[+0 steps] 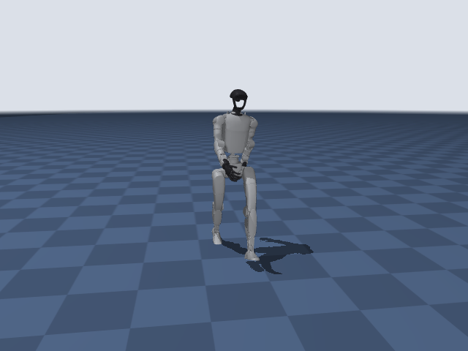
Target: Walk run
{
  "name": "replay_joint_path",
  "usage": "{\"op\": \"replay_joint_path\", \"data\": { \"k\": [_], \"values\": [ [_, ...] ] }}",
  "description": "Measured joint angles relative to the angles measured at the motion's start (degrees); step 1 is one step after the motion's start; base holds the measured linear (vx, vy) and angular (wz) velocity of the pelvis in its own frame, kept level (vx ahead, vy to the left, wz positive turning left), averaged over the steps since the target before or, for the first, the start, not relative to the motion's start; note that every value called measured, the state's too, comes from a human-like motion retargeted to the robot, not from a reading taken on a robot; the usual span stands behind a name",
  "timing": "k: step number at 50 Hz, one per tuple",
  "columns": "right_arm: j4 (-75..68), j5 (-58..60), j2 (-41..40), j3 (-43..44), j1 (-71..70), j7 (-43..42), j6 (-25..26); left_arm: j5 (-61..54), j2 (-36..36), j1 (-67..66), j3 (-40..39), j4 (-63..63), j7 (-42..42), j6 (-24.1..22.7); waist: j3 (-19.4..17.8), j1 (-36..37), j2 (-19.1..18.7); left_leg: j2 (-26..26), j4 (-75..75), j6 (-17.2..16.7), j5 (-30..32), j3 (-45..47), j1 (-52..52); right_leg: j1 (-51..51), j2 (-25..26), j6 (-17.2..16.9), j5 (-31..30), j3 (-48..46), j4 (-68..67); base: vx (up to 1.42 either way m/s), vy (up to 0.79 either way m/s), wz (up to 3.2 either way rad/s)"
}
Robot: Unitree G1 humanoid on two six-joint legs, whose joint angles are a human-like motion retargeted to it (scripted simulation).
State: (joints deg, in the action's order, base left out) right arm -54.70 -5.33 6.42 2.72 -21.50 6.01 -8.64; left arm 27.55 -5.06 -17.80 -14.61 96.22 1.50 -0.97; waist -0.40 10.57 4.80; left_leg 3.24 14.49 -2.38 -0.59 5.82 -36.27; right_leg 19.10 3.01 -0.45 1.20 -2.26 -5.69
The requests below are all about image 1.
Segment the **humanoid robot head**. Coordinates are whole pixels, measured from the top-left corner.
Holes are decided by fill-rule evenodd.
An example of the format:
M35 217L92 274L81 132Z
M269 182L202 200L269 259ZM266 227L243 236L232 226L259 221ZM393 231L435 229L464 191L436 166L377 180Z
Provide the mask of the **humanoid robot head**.
M242 115L243 115L243 114L240 114L240 112L241 112L241 110L244 109L244 107L245 107L245 105L246 105L247 97L248 97L247 94L246 94L244 91L240 90L240 89L236 89L236 90L234 90L234 91L231 92L230 98L233 99L233 104L234 104L234 107L233 107L233 111L232 111L232 112L235 112L235 113L231 113L231 114L233 114L233 115L235 115L235 116L242 116ZM236 106L235 101L236 101L236 102L239 102L240 100L244 100L244 105L243 105L243 107L237 107L237 106Z

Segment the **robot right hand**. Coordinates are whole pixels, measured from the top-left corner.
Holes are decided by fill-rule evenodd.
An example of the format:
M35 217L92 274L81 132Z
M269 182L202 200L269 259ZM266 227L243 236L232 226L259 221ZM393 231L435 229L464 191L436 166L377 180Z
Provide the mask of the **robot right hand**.
M235 172L232 167L237 168L236 166L230 165L227 159L223 159L224 164L222 165L222 168L225 170L227 176L231 181L236 182L240 176L236 176L234 174L240 175L240 173Z

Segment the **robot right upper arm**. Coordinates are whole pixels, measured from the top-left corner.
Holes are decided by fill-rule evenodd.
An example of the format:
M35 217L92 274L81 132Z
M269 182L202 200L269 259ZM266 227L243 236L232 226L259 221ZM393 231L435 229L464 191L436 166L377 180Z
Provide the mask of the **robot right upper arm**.
M218 146L223 147L225 146L224 141L222 140L222 130L223 127L222 125L225 123L225 118L226 116L217 116L213 119L213 125L214 125L214 141L218 141Z

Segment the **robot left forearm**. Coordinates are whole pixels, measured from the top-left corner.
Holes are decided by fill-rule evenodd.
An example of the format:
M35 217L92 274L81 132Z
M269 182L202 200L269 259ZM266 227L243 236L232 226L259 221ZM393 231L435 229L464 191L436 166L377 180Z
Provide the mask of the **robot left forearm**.
M241 157L241 161L240 161L241 164L243 164L243 162L246 162L248 164L249 155L252 152L253 148L246 148L245 147L244 152L243 152L242 157Z

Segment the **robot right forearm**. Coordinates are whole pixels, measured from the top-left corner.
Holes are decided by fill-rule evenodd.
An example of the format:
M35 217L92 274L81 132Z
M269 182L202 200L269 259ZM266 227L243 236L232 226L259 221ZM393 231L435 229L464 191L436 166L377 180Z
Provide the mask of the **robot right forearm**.
M214 141L214 151L215 151L215 153L216 153L216 155L218 157L220 165L222 166L224 164L223 159L227 159L227 157L226 157L226 154L224 152L224 148L218 146L218 141L217 140Z

